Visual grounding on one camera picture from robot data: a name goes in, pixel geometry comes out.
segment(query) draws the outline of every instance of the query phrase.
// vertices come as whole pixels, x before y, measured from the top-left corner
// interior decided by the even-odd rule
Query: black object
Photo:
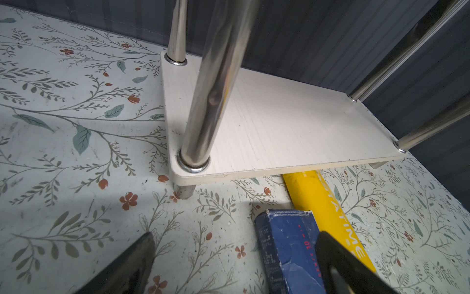
[[[145,233],[75,294],[144,293],[155,254],[155,242]]]
[[[315,244],[318,265],[328,294],[397,294],[327,232]]]

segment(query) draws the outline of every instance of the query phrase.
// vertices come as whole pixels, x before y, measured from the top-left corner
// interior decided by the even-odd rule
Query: white wood grain board
[[[200,57],[187,59],[186,66],[161,61],[171,176],[178,185],[404,158],[390,132],[346,94],[242,68],[209,167],[199,174],[185,172],[176,154],[201,64]]]

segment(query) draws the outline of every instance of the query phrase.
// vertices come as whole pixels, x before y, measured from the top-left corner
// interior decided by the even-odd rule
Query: floral wallpaper
[[[151,232],[147,293],[268,293],[253,219],[280,175],[169,180],[160,46],[2,6],[0,293],[73,293]],[[411,155],[322,171],[402,293],[470,293],[470,215]]]

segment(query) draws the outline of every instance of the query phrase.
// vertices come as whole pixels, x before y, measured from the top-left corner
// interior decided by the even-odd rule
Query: green leaf print
[[[362,219],[360,218],[360,216],[358,216],[357,214],[351,214],[351,216],[352,216],[353,218],[359,220],[361,223],[364,223],[364,222],[362,221]]]
[[[118,61],[117,63],[117,67],[122,70],[123,73],[125,73],[125,62],[124,61]]]
[[[70,244],[69,242],[66,242],[65,243],[65,253],[70,256],[70,257],[74,257],[74,258],[77,258],[80,256],[80,254],[78,253],[78,250],[77,248]]]
[[[145,81],[147,79],[148,76],[145,76],[145,77],[138,77],[138,78],[134,78],[132,79],[132,81],[136,84],[138,83],[142,83],[143,81]]]
[[[258,182],[258,180],[257,180],[256,178],[250,178],[250,180],[252,180],[253,183],[255,183],[256,185],[259,185],[259,182]]]
[[[165,117],[164,114],[154,114],[150,118],[153,119],[153,120],[157,120],[157,119],[162,119],[164,117]]]
[[[82,154],[88,147],[90,142],[91,132],[86,127],[78,126],[77,134],[73,137],[73,147],[78,151],[79,154]]]
[[[52,255],[52,258],[54,259],[59,258],[59,248],[54,242],[52,243],[51,255]]]
[[[13,256],[13,259],[11,260],[11,262],[15,262],[18,258],[20,258],[23,255],[23,253],[26,251],[26,249],[28,249],[28,247],[18,250]]]
[[[424,204],[424,202],[419,198],[418,195],[416,195],[416,198],[418,198],[419,202],[421,203],[421,205],[422,205],[425,209],[428,208],[428,207],[426,206],[426,204]]]
[[[54,132],[54,130],[51,129],[51,127],[48,126],[44,121],[42,121],[40,119],[37,119],[37,118],[34,118],[32,116],[29,116],[29,115],[26,115],[26,114],[14,114],[13,117],[17,118],[17,119],[22,119],[25,122],[29,123],[30,125],[43,127],[43,128],[46,128],[46,129],[51,130],[52,132]]]
[[[64,212],[61,216],[59,216],[59,218],[55,221],[55,223],[52,225],[52,228],[49,230],[49,233],[52,232],[52,230],[60,225],[61,223],[63,223],[63,221],[65,221],[65,219],[67,218],[67,216],[69,215],[69,212],[66,211]]]
[[[8,17],[4,19],[0,19],[0,23],[15,23],[16,20],[14,18]]]
[[[415,231],[418,233],[421,237],[423,237],[423,232],[421,232],[421,229],[418,227],[418,224],[413,220],[413,224],[415,225]]]
[[[104,113],[104,117],[106,118],[115,118],[119,114],[121,114],[121,111],[124,109],[124,104],[118,105],[113,107],[112,109],[108,110],[107,112]]]
[[[354,173],[354,171],[353,171],[352,169],[350,169],[350,168],[348,167],[348,170],[349,170],[349,172],[350,172],[353,176],[356,176],[356,174]]]
[[[335,185],[335,197],[336,200],[341,201],[341,195],[339,195],[338,187]]]
[[[465,227],[467,228],[467,230],[469,230],[470,232],[470,228],[467,226],[467,224],[465,222],[463,222],[463,224],[465,225]]]
[[[460,229],[460,231],[462,232],[462,234],[465,235],[465,232],[462,230],[462,228],[461,228],[459,225],[457,225],[457,227],[459,227],[459,229]]]
[[[446,236],[447,238],[451,239],[452,241],[455,241],[454,238],[452,238],[451,236],[447,235],[447,234],[443,234],[444,236]]]

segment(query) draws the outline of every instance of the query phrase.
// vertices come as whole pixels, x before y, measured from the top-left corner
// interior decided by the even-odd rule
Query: dark gray wall
[[[171,0],[0,0],[168,44]],[[437,0],[262,0],[243,66],[352,92]],[[214,0],[189,0],[187,49],[200,55]],[[470,91],[470,5],[365,104],[401,137]],[[470,208],[470,119],[411,151]]]
[[[167,45],[171,0],[0,0]],[[261,0],[243,67],[351,92],[437,0]],[[214,0],[189,0],[187,49],[201,55]]]
[[[365,105],[398,138],[470,92],[470,5],[402,65]],[[470,208],[470,118],[411,149]]]

